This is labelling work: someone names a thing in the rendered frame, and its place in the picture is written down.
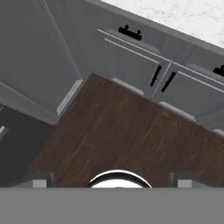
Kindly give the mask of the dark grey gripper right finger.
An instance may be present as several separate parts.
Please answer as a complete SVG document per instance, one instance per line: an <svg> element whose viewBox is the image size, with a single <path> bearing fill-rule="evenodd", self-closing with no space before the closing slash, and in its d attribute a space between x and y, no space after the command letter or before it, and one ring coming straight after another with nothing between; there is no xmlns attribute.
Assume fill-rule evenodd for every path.
<svg viewBox="0 0 224 224"><path fill-rule="evenodd" d="M203 188L205 185L189 171L171 171L169 173L170 187Z"/></svg>

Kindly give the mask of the black appliance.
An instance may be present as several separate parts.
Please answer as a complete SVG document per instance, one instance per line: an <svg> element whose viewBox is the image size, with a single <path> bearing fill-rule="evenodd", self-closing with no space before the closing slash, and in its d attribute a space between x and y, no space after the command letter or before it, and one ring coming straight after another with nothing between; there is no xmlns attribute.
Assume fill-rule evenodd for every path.
<svg viewBox="0 0 224 224"><path fill-rule="evenodd" d="M0 104L0 186L20 180L54 127Z"/></svg>

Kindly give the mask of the grey cabinet door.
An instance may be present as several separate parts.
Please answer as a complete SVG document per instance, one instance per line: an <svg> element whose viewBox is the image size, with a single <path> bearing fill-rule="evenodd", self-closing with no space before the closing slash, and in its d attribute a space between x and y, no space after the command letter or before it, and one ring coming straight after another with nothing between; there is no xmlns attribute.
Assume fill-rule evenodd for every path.
<svg viewBox="0 0 224 224"><path fill-rule="evenodd" d="M193 122L211 115L224 106L224 87L196 86L178 84L174 78L168 88L162 88L172 74L171 65L166 69L162 80L157 86L152 100Z"/></svg>
<svg viewBox="0 0 224 224"><path fill-rule="evenodd" d="M106 53L108 56L110 79L147 99L152 97L165 69L171 63L165 63L164 61L154 62L150 59L128 59L127 56L123 56L120 59L111 59L107 49ZM158 65L160 65L162 69L160 70L153 87L151 87L151 79L156 72Z"/></svg>

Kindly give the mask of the white and black round object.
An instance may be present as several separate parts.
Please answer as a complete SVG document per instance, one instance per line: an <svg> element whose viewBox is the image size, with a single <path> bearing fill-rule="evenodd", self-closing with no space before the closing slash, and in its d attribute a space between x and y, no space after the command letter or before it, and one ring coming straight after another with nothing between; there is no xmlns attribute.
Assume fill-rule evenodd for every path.
<svg viewBox="0 0 224 224"><path fill-rule="evenodd" d="M151 184L132 171L109 170L97 174L88 184L90 188L151 188Z"/></svg>

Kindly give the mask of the grey drawer front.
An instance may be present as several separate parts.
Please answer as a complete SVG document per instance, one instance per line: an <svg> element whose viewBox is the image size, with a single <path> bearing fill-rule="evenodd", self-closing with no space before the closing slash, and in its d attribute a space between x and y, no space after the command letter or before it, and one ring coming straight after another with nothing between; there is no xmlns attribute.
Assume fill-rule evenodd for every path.
<svg viewBox="0 0 224 224"><path fill-rule="evenodd" d="M120 59L123 56L127 56L128 59L132 60L171 62L170 59L164 57L159 50L152 45L137 41L118 31L102 29L98 29L97 31L103 36L105 48L112 60L114 58Z"/></svg>
<svg viewBox="0 0 224 224"><path fill-rule="evenodd" d="M202 85L224 87L223 76L210 72L209 70L195 64L183 66L177 62L172 62L171 70L176 73L174 80L181 85L187 85L188 87L191 85L194 87Z"/></svg>

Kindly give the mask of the large grey cabinet panel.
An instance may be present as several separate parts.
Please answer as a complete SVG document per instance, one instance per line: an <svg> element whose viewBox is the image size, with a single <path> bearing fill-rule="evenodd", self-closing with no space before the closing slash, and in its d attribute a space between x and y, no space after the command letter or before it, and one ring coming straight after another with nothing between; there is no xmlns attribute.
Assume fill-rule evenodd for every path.
<svg viewBox="0 0 224 224"><path fill-rule="evenodd" d="M46 0L0 0L0 81L57 116L82 83Z"/></svg>

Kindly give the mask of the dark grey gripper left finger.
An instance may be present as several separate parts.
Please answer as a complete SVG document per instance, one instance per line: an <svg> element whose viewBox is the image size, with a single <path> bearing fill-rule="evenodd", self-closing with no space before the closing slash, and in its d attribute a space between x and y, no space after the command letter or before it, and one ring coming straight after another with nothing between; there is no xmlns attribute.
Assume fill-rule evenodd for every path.
<svg viewBox="0 0 224 224"><path fill-rule="evenodd" d="M53 171L36 171L31 177L25 179L21 184L27 188L49 188L55 186Z"/></svg>

